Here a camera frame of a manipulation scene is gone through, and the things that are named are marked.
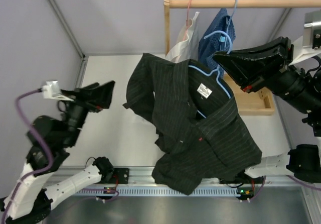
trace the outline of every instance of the clothing label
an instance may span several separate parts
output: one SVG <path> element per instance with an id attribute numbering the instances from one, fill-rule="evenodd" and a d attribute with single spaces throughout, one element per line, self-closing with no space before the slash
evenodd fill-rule
<path id="1" fill-rule="evenodd" d="M 208 87 L 201 83 L 201 85 L 197 89 L 197 92 L 199 92 L 203 97 L 208 98 L 213 91 L 211 91 Z"/>

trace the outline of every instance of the white tabletop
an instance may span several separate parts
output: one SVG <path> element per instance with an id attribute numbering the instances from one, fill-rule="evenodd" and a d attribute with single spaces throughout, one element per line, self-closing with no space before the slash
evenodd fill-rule
<path id="1" fill-rule="evenodd" d="M 83 166 L 93 156 L 106 156 L 114 166 L 153 166 L 163 155 L 154 144 L 155 127 L 132 110 L 126 102 L 126 87 L 141 55 L 89 57 L 82 86 L 94 82 L 116 82 L 110 109 L 89 113 L 75 147 L 64 165 Z M 242 116 L 263 156 L 289 150 L 277 110 L 272 116 Z"/>

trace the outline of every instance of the dark pinstripe shirt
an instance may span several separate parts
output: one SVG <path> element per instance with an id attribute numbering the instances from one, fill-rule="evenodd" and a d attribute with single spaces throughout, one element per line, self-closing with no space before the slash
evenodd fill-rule
<path id="1" fill-rule="evenodd" d="M 195 60 L 174 64 L 143 54 L 129 79 L 124 104 L 156 126 L 156 144 L 165 154 L 155 164 L 155 182 L 187 195 L 202 178 L 233 179 L 246 167 L 260 163 L 262 155 L 228 85 L 220 80 L 231 99 L 215 75 L 206 77 L 189 65 L 208 72 Z M 212 91 L 208 98 L 196 91 L 200 83 Z M 197 114 L 200 109 L 205 119 Z"/>

